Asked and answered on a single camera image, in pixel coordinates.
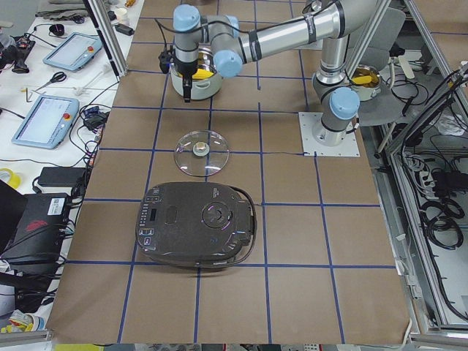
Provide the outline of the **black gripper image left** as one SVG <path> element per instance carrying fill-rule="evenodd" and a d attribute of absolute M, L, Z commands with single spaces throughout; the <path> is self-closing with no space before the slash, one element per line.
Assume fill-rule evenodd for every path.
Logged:
<path fill-rule="evenodd" d="M 174 50 L 163 50 L 159 56 L 159 68 L 162 73 L 167 74 L 170 65 L 174 64 L 177 73 L 182 75 L 182 89 L 184 101 L 191 102 L 192 96 L 192 76 L 194 74 L 194 62 L 183 62 L 177 56 Z"/>

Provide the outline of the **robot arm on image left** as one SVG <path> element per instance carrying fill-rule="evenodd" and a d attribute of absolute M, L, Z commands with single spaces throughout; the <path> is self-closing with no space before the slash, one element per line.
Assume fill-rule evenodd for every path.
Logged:
<path fill-rule="evenodd" d="M 198 8 L 181 4 L 173 11 L 170 28 L 174 44 L 159 54 L 159 67 L 165 74 L 175 68 L 182 77 L 184 101 L 190 102 L 201 44 L 210 45 L 216 72 L 233 78 L 245 64 L 322 40 L 320 68 L 313 82 L 320 99 L 330 103 L 331 89 L 341 87 L 345 79 L 347 37 L 372 16 L 375 7 L 375 1 L 328 1 L 317 12 L 243 31 L 233 16 L 201 15 Z"/>

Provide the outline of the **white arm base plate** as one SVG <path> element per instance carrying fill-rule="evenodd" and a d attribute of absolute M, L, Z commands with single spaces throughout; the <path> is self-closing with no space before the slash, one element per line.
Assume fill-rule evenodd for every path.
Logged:
<path fill-rule="evenodd" d="M 322 113 L 299 112 L 303 152 L 307 156 L 359 157 L 354 126 L 331 132 L 322 125 Z"/>

